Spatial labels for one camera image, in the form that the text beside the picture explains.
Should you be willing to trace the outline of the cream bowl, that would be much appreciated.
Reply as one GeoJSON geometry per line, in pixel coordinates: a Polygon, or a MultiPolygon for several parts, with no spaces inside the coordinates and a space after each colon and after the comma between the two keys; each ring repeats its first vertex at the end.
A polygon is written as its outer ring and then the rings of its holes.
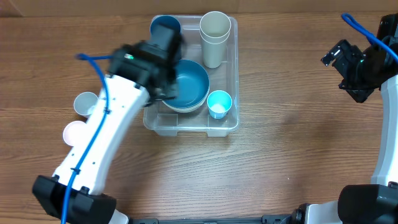
{"type": "Polygon", "coordinates": [[[168,105],[165,101],[163,101],[163,104],[164,104],[165,106],[169,107],[170,109],[172,109],[172,110],[178,112],[178,113],[190,113],[190,112],[192,112],[192,111],[197,110],[202,104],[204,104],[204,102],[205,102],[205,101],[202,100],[202,101],[199,102],[198,104],[196,104],[196,105],[194,105],[194,106],[191,106],[191,107],[188,107],[188,108],[176,108],[176,107],[173,107],[173,106],[168,105]]]}
{"type": "Polygon", "coordinates": [[[176,112],[189,113],[204,104],[209,91],[209,88],[202,86],[181,86],[178,96],[172,100],[163,101],[163,104],[176,112]]]}

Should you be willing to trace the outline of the dark blue bowl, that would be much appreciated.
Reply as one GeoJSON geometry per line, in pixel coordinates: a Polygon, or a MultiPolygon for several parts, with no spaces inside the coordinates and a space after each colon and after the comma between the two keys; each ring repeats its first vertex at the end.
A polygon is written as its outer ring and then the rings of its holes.
{"type": "Polygon", "coordinates": [[[178,90],[181,86],[210,88],[206,70],[193,60],[179,60],[176,66],[178,90]]]}

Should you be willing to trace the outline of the dark blue tall cup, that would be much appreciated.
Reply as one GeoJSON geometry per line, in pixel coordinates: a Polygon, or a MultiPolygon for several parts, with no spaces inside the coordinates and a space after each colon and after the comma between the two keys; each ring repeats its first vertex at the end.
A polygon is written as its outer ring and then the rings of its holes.
{"type": "Polygon", "coordinates": [[[153,18],[150,24],[150,33],[153,34],[154,29],[157,25],[166,25],[167,27],[171,27],[172,29],[182,33],[182,28],[179,21],[170,15],[160,15],[158,17],[153,18]]]}

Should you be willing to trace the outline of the light blue small cup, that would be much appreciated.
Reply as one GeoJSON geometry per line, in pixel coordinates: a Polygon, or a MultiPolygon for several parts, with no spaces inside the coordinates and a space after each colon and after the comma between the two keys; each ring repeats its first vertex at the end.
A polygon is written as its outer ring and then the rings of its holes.
{"type": "Polygon", "coordinates": [[[214,119],[224,118],[231,109],[232,104],[232,97],[223,90],[215,90],[207,98],[209,114],[214,119]]]}

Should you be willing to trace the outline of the cream tall cup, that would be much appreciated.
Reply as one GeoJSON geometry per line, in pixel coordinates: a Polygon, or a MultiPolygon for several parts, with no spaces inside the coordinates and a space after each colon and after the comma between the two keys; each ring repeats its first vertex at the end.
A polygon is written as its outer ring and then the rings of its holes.
{"type": "Polygon", "coordinates": [[[224,42],[228,38],[230,30],[231,21],[223,12],[208,12],[200,20],[201,37],[211,44],[224,42]]]}
{"type": "Polygon", "coordinates": [[[229,33],[221,37],[210,37],[204,32],[200,32],[200,35],[203,63],[208,68],[219,67],[226,53],[229,33]]]}

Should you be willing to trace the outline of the grey small cup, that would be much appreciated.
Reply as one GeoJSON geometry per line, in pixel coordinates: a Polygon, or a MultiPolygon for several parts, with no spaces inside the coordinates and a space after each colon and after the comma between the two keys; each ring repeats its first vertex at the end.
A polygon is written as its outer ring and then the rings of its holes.
{"type": "Polygon", "coordinates": [[[98,97],[92,92],[80,93],[73,102],[75,112],[85,118],[89,118],[97,104],[98,97]]]}

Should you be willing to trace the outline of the pink small cup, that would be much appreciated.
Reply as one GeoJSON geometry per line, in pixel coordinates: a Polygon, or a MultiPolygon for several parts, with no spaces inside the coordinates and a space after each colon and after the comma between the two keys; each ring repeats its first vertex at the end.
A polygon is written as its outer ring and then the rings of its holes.
{"type": "Polygon", "coordinates": [[[73,147],[81,143],[86,136],[87,124],[82,121],[72,121],[63,130],[65,144],[73,147]]]}

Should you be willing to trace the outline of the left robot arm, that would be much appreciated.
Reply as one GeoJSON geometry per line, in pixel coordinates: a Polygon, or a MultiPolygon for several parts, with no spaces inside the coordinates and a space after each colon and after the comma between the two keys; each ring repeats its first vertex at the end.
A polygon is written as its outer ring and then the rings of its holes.
{"type": "Polygon", "coordinates": [[[40,175],[34,182],[32,193],[48,215],[61,223],[131,222],[117,210],[116,199],[104,194],[106,177],[136,114],[156,100],[177,95],[180,51],[180,42],[123,45],[107,57],[107,75],[96,63],[98,57],[77,56],[93,66],[103,88],[82,139],[51,177],[40,175]]]}

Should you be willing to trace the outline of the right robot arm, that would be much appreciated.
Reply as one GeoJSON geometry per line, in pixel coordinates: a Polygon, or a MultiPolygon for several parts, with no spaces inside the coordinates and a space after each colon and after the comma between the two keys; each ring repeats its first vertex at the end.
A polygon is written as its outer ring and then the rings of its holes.
{"type": "Polygon", "coordinates": [[[365,50],[342,39],[322,58],[330,72],[305,87],[309,97],[291,116],[309,171],[300,189],[327,202],[301,205],[292,223],[397,222],[397,16],[377,34],[347,13],[343,20],[369,41],[365,50]]]}

